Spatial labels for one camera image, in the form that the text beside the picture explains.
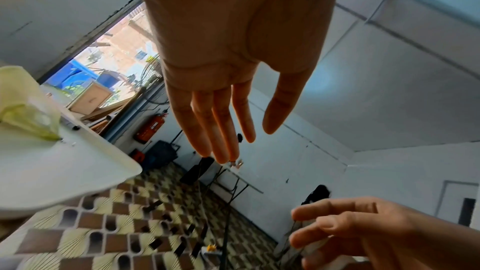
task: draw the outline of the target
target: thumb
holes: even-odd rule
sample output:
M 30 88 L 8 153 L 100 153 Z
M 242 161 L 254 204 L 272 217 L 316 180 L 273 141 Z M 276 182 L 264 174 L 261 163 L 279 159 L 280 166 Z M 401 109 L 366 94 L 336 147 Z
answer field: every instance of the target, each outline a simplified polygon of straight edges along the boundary
M 316 224 L 324 232 L 344 238 L 397 237 L 405 232 L 401 221 L 377 213 L 347 211 L 340 215 L 317 217 Z

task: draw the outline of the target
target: fire extinguisher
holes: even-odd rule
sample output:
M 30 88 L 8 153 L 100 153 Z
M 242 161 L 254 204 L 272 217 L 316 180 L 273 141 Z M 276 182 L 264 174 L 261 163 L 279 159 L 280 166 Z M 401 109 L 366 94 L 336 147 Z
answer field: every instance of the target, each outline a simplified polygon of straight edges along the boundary
M 146 123 L 144 123 L 137 133 L 133 136 L 133 139 L 141 144 L 146 144 L 165 123 L 164 117 L 167 113 L 152 116 Z

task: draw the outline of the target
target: fingernail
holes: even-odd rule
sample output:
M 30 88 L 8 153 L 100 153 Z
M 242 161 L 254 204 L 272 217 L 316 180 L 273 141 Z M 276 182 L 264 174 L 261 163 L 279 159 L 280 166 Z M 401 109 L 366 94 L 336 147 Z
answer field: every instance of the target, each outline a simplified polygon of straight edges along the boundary
M 305 269 L 317 269 L 325 264 L 325 258 L 321 253 L 315 252 L 304 257 L 301 263 Z
M 333 216 L 320 216 L 316 218 L 316 223 L 322 229 L 332 229 L 337 224 L 337 221 Z

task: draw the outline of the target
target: plastic bag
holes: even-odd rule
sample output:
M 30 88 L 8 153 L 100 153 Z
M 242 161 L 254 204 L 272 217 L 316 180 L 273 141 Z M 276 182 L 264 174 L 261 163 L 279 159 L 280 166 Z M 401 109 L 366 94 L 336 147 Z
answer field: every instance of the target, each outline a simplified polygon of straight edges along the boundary
M 21 66 L 0 67 L 0 122 L 57 141 L 60 110 Z

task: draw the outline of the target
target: tiled floor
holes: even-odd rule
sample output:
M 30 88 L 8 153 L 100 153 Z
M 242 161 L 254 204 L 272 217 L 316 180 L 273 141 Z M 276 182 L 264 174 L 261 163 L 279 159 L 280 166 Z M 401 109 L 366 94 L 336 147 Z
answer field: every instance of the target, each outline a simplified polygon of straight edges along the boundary
M 202 244 L 223 243 L 225 203 L 205 196 L 206 229 L 198 193 L 182 191 L 181 176 L 170 165 L 36 213 L 0 243 L 0 269 L 217 269 L 217 257 L 196 253 Z M 228 239 L 233 269 L 277 269 L 275 242 L 234 210 Z

